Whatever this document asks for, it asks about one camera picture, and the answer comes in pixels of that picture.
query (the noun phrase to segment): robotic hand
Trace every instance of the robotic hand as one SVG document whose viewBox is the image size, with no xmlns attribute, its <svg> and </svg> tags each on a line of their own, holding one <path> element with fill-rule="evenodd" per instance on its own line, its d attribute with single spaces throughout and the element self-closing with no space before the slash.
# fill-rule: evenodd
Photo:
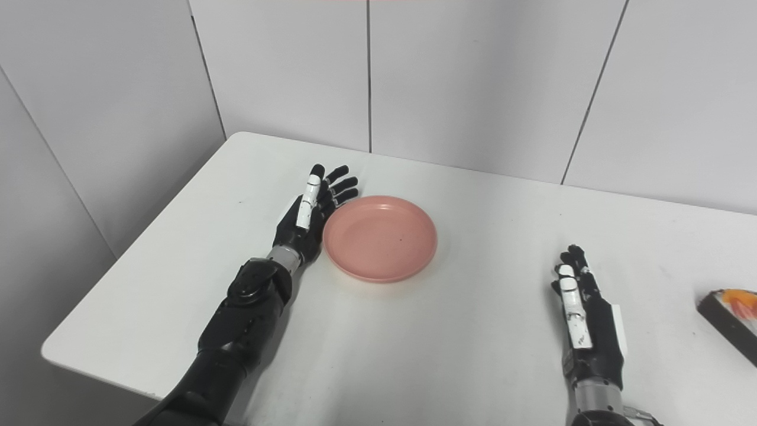
<svg viewBox="0 0 757 426">
<path fill-rule="evenodd" d="M 357 197 L 357 178 L 335 184 L 349 169 L 323 177 L 316 164 L 307 188 L 276 227 L 266 258 L 239 268 L 226 298 L 200 336 L 198 354 L 176 387 L 135 426 L 220 426 L 242 381 L 259 364 L 292 295 L 292 275 L 312 262 L 323 227 L 340 205 Z"/>
<path fill-rule="evenodd" d="M 577 412 L 571 425 L 632 426 L 640 422 L 662 426 L 649 413 L 623 406 L 625 335 L 620 309 L 600 294 L 584 250 L 570 246 L 560 260 L 555 267 L 558 280 L 552 282 L 552 288 L 562 298 L 570 337 L 562 367 L 575 392 Z"/>
</svg>

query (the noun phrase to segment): black fingertip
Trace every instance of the black fingertip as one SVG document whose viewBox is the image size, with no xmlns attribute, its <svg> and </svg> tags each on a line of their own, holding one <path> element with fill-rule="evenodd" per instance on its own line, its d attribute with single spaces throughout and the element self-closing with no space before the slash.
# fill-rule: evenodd
<svg viewBox="0 0 757 426">
<path fill-rule="evenodd" d="M 570 253 L 575 254 L 575 255 L 583 255 L 584 254 L 584 250 L 580 246 L 576 246 L 575 244 L 571 244 L 570 246 L 568 246 L 568 251 Z"/>
<path fill-rule="evenodd" d="M 332 192 L 336 195 L 339 195 L 342 191 L 353 188 L 355 186 L 357 186 L 357 178 L 348 177 L 347 179 L 332 186 Z"/>
<path fill-rule="evenodd" d="M 560 261 L 566 265 L 573 265 L 575 263 L 575 259 L 573 259 L 573 255 L 571 255 L 568 252 L 562 252 L 560 253 Z"/>
<path fill-rule="evenodd" d="M 573 258 L 575 259 L 576 267 L 578 269 L 583 269 L 584 266 L 589 265 L 586 262 L 586 254 L 584 253 L 584 250 L 581 247 L 573 244 L 570 247 L 568 247 L 568 251 L 573 255 Z"/>
<path fill-rule="evenodd" d="M 310 171 L 310 174 L 315 174 L 319 179 L 323 179 L 323 174 L 326 172 L 326 169 L 320 165 L 316 164 L 313 166 L 313 169 Z"/>
<path fill-rule="evenodd" d="M 326 176 L 325 180 L 331 184 L 334 183 L 335 180 L 339 179 L 340 177 L 343 177 L 347 173 L 350 173 L 350 168 L 347 167 L 347 165 L 339 166 L 336 169 L 334 169 L 333 172 L 329 173 L 328 176 Z"/>
<path fill-rule="evenodd" d="M 334 204 L 339 207 L 340 205 L 346 203 L 347 201 L 357 197 L 357 188 L 350 188 L 348 190 L 345 190 L 341 194 L 334 197 Z"/>
</svg>

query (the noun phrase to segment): black forearm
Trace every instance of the black forearm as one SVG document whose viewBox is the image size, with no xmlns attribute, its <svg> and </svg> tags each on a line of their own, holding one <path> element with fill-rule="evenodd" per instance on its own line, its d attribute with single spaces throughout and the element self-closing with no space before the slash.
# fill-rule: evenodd
<svg viewBox="0 0 757 426">
<path fill-rule="evenodd" d="M 135 426 L 221 425 L 244 379 L 259 364 L 291 295 L 291 275 L 269 259 L 240 268 L 200 336 L 176 387 Z"/>
</svg>

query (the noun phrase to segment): pink plate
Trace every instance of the pink plate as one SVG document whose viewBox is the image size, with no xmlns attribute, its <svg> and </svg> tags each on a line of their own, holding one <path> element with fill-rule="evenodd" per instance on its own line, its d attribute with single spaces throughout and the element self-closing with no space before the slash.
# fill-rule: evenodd
<svg viewBox="0 0 757 426">
<path fill-rule="evenodd" d="M 323 246 L 342 271 L 372 283 L 412 277 L 436 252 L 436 228 L 417 205 L 368 196 L 338 208 L 326 222 Z"/>
</svg>

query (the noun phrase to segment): wall seam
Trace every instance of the wall seam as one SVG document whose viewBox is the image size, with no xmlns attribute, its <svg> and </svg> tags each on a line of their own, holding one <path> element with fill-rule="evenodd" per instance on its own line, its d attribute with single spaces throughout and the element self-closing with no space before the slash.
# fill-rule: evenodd
<svg viewBox="0 0 757 426">
<path fill-rule="evenodd" d="M 210 71 L 207 69 L 207 61 L 205 60 L 205 51 L 202 50 L 202 42 L 200 41 L 200 33 L 197 31 L 197 23 L 195 23 L 195 16 L 191 14 L 189 16 L 192 19 L 192 28 L 195 29 L 195 37 L 197 38 L 197 46 L 200 48 L 200 57 L 202 58 L 202 66 L 205 68 L 205 76 L 207 77 L 207 84 L 210 86 L 210 94 L 213 96 L 213 105 L 216 106 L 216 115 L 218 116 L 218 122 L 221 125 L 221 132 L 223 132 L 223 138 L 228 139 L 229 135 L 226 134 L 226 128 L 223 126 L 223 118 L 221 118 L 221 108 L 218 106 L 218 98 L 216 98 L 216 90 L 213 88 L 213 81 L 210 79 Z"/>
<path fill-rule="evenodd" d="M 98 234 L 100 235 L 100 238 L 102 238 L 103 243 L 105 243 L 105 246 L 107 247 L 108 251 L 111 252 L 111 256 L 113 256 L 114 262 L 118 259 L 118 256 L 116 256 L 116 252 L 113 250 L 113 247 L 111 247 L 110 243 L 108 243 L 107 239 L 105 238 L 105 235 L 102 233 L 102 229 L 97 225 L 97 222 L 95 221 L 95 218 L 92 217 L 92 213 L 87 208 L 87 205 L 84 203 L 84 200 L 82 199 L 82 196 L 79 194 L 79 191 L 76 190 L 76 187 L 73 185 L 73 182 L 68 177 L 68 174 L 66 173 L 66 170 L 63 168 L 63 165 L 58 160 L 58 157 L 55 155 L 55 152 L 50 147 L 50 144 L 48 143 L 47 138 L 45 138 L 45 135 L 42 134 L 42 130 L 37 125 L 37 122 L 34 120 L 34 117 L 32 116 L 29 109 L 26 107 L 26 104 L 23 102 L 23 99 L 21 98 L 21 95 L 19 95 L 18 91 L 16 90 L 16 87 L 13 85 L 13 81 L 11 81 L 10 76 L 5 72 L 5 69 L 0 64 L 0 75 L 2 75 L 7 81 L 8 85 L 11 87 L 11 91 L 16 96 L 16 99 L 18 99 L 18 102 L 21 105 L 21 108 L 23 108 L 23 111 L 26 113 L 27 117 L 32 122 L 32 125 L 34 126 L 34 129 L 36 130 L 39 137 L 42 139 L 42 141 L 45 144 L 45 147 L 47 148 L 48 152 L 50 153 L 50 156 L 52 156 L 53 160 L 55 160 L 55 164 L 58 166 L 58 168 L 61 170 L 61 173 L 66 178 L 66 182 L 68 182 L 68 186 L 70 186 L 73 193 L 76 195 L 76 199 L 79 200 L 79 204 L 84 208 L 84 211 L 87 214 L 87 217 L 92 222 L 92 225 L 95 226 L 95 229 L 97 230 Z"/>
<path fill-rule="evenodd" d="M 600 83 L 602 81 L 602 76 L 605 73 L 605 68 L 607 67 L 607 61 L 610 58 L 610 52 L 612 52 L 612 47 L 615 45 L 615 39 L 618 37 L 618 32 L 620 31 L 621 23 L 623 23 L 623 17 L 625 16 L 625 11 L 628 8 L 628 3 L 631 0 L 625 0 L 625 3 L 623 4 L 623 9 L 620 12 L 620 18 L 618 19 L 618 25 L 615 26 L 615 32 L 612 34 L 612 38 L 610 39 L 610 45 L 607 48 L 607 54 L 605 55 L 605 60 L 602 63 L 602 68 L 600 69 L 600 75 L 597 76 L 597 82 L 594 84 L 594 90 L 591 93 L 591 98 L 589 98 L 589 105 L 586 107 L 586 112 L 584 112 L 584 119 L 581 122 L 581 126 L 578 128 L 578 135 L 575 137 L 575 142 L 573 143 L 573 149 L 570 151 L 570 157 L 568 157 L 568 164 L 565 166 L 565 171 L 562 173 L 562 179 L 560 180 L 560 185 L 565 185 L 565 179 L 568 176 L 568 169 L 570 168 L 571 163 L 573 162 L 573 156 L 575 155 L 575 150 L 578 148 L 578 141 L 581 140 L 581 135 L 584 133 L 584 127 L 586 127 L 586 122 L 589 119 L 589 113 L 591 113 L 591 105 L 594 103 L 594 97 L 597 96 L 597 90 L 600 87 Z"/>
<path fill-rule="evenodd" d="M 368 152 L 373 152 L 373 105 L 371 100 L 371 0 L 366 0 L 366 38 L 368 43 Z"/>
</svg>

